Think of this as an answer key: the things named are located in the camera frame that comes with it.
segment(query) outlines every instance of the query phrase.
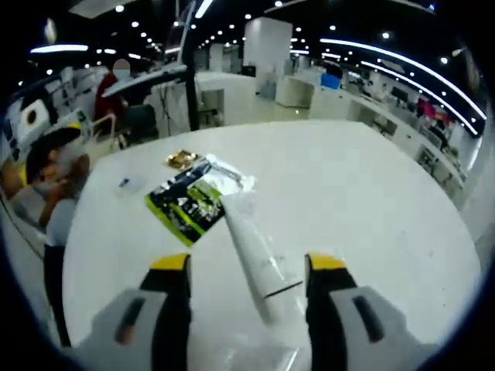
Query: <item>white panel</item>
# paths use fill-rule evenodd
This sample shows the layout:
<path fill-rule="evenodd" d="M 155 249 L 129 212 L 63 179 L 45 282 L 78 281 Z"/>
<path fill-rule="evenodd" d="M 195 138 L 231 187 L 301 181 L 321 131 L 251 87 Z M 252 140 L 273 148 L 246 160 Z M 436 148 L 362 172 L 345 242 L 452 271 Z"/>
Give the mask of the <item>white panel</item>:
<path fill-rule="evenodd" d="M 117 5 L 125 5 L 133 1 L 135 0 L 83 0 L 73 6 L 69 12 L 92 19 L 109 10 L 115 9 Z"/>

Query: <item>white cabinet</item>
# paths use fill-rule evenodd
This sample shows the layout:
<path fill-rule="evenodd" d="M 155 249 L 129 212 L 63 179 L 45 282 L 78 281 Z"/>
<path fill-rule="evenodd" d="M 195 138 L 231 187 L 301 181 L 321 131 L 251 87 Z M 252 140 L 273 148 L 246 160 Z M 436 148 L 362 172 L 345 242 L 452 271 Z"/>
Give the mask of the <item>white cabinet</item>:
<path fill-rule="evenodd" d="M 310 119 L 332 118 L 340 120 L 352 120 L 351 107 L 352 99 L 350 95 L 341 90 L 332 90 L 327 88 L 315 88 L 313 94 L 311 110 L 309 111 Z"/>

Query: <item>white desk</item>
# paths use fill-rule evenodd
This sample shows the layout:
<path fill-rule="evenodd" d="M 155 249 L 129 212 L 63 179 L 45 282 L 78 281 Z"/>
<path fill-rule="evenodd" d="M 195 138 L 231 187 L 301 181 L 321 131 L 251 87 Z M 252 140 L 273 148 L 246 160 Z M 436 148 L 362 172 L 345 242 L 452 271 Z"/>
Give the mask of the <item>white desk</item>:
<path fill-rule="evenodd" d="M 283 107 L 311 107 L 315 85 L 297 76 L 283 76 L 277 83 L 275 102 Z"/>
<path fill-rule="evenodd" d="M 361 123 L 293 121 L 182 134 L 102 158 L 82 192 L 63 266 L 63 305 L 73 345 L 150 264 L 192 257 L 190 369 L 218 369 L 237 335 L 265 330 L 224 220 L 185 248 L 147 209 L 145 195 L 176 172 L 162 160 L 178 148 L 214 153 L 258 179 L 254 221 L 303 277 L 303 256 L 344 257 L 359 285 L 401 310 L 424 343 L 452 331 L 480 279 L 469 232 L 446 194 L 422 168 Z M 118 198 L 124 177 L 141 177 Z M 306 334 L 296 334 L 309 348 Z"/>
<path fill-rule="evenodd" d="M 362 107 L 365 107 L 376 114 L 385 116 L 389 121 L 397 125 L 397 130 L 391 138 L 391 141 L 403 152 L 416 160 L 422 147 L 426 147 L 452 174 L 457 183 L 461 187 L 463 186 L 464 181 L 461 178 L 459 171 L 450 160 L 447 159 L 442 151 L 410 125 L 391 113 L 390 109 L 384 104 L 380 104 L 365 97 L 353 95 L 345 90 L 333 90 L 319 87 L 315 89 L 313 95 L 309 118 L 332 118 L 359 121 Z"/>
<path fill-rule="evenodd" d="M 253 77 L 233 73 L 199 72 L 196 74 L 195 80 L 196 95 L 198 96 L 201 91 L 224 91 L 224 101 L 222 107 L 219 107 L 219 111 L 224 113 L 225 126 L 250 122 L 255 98 L 255 79 Z M 163 107 L 160 95 L 164 98 L 166 109 L 173 121 L 170 132 L 163 123 Z M 155 108 L 161 138 L 189 131 L 189 113 L 184 83 L 173 86 L 170 86 L 169 83 L 155 85 L 146 101 Z"/>
<path fill-rule="evenodd" d="M 149 81 L 157 80 L 169 73 L 178 73 L 178 72 L 183 72 L 187 69 L 187 66 L 184 64 L 181 65 L 170 65 L 170 66 L 164 66 L 162 69 L 151 72 L 151 73 L 145 73 L 141 76 L 138 76 L 136 78 L 126 80 L 126 81 L 118 81 L 111 87 L 105 90 L 105 92 L 102 94 L 103 98 L 106 97 L 111 97 L 112 95 L 118 94 L 124 90 L 130 89 L 132 87 L 135 87 L 141 83 L 147 83 Z"/>

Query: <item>led strip light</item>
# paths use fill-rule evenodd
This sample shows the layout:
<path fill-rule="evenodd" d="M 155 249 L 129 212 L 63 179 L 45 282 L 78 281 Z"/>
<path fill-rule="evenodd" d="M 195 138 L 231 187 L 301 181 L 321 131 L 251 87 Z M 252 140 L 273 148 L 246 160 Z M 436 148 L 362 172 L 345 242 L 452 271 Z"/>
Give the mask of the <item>led strip light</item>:
<path fill-rule="evenodd" d="M 86 52 L 87 50 L 87 45 L 58 44 L 40 46 L 39 48 L 32 49 L 31 53 Z"/>
<path fill-rule="evenodd" d="M 340 59 L 340 55 L 332 54 L 332 53 L 322 53 L 322 56 L 328 56 L 329 58 L 337 58 Z"/>
<path fill-rule="evenodd" d="M 361 49 L 371 50 L 373 52 L 383 53 L 386 56 L 391 56 L 391 57 L 397 58 L 398 60 L 402 60 L 403 62 L 409 63 L 412 66 L 415 66 L 415 67 L 419 68 L 420 70 L 423 70 L 426 73 L 429 73 L 433 77 L 437 78 L 438 80 L 442 81 L 445 85 L 447 85 L 452 90 L 454 90 L 458 95 L 460 95 L 484 120 L 486 120 L 486 115 L 483 113 L 481 108 L 476 106 L 476 104 L 462 90 L 460 90 L 456 85 L 454 85 L 453 83 L 448 81 L 445 77 L 436 73 L 434 70 L 428 68 L 427 66 L 424 66 L 424 65 L 416 62 L 415 60 L 407 58 L 406 56 L 402 56 L 401 54 L 397 54 L 397 53 L 388 51 L 386 49 L 377 48 L 376 46 L 371 46 L 371 45 L 366 45 L 366 44 L 361 44 L 361 43 L 355 43 L 354 41 L 336 40 L 336 39 L 320 39 L 319 41 L 321 43 L 326 43 L 326 44 L 354 46 L 354 47 L 361 48 Z"/>
<path fill-rule="evenodd" d="M 468 129 L 471 130 L 471 132 L 475 135 L 478 135 L 478 131 L 476 131 L 472 126 L 471 124 L 457 111 L 454 109 L 454 107 L 452 107 L 450 104 L 448 104 L 447 102 L 445 102 L 441 97 L 439 97 L 438 95 L 436 95 L 435 93 L 433 93 L 432 91 L 430 91 L 429 89 L 423 87 L 422 85 L 420 85 L 419 83 L 416 83 L 415 81 L 407 78 L 407 77 L 404 77 L 402 76 L 401 74 L 399 73 L 396 73 L 392 70 L 388 70 L 386 68 L 383 68 L 382 66 L 377 66 L 376 64 L 372 64 L 372 63 L 369 63 L 369 62 L 365 62 L 365 61 L 361 61 L 361 64 L 364 65 L 364 66 L 368 66 L 368 67 L 371 67 L 371 68 L 376 68 L 377 70 L 381 70 L 381 71 L 384 71 L 386 73 L 389 73 L 390 75 L 392 76 L 395 76 L 401 80 L 404 80 L 408 83 L 410 83 L 411 85 L 417 87 L 418 89 L 421 89 L 423 90 L 423 92 L 431 95 L 432 97 L 434 97 L 438 102 L 440 102 L 441 104 L 443 104 L 445 107 L 447 107 L 448 109 L 451 110 L 451 112 L 453 112 L 467 127 Z"/>
<path fill-rule="evenodd" d="M 292 54 L 309 54 L 308 50 L 291 50 Z"/>

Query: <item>gold package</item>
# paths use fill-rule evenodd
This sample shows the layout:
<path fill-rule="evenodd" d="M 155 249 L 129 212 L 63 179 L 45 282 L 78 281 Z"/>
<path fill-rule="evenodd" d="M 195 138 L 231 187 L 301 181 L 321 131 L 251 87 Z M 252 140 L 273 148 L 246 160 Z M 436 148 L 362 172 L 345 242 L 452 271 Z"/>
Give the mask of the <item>gold package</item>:
<path fill-rule="evenodd" d="M 182 172 L 190 168 L 199 158 L 200 156 L 198 156 L 198 154 L 182 149 L 167 157 L 165 159 L 165 165 L 176 168 Z"/>

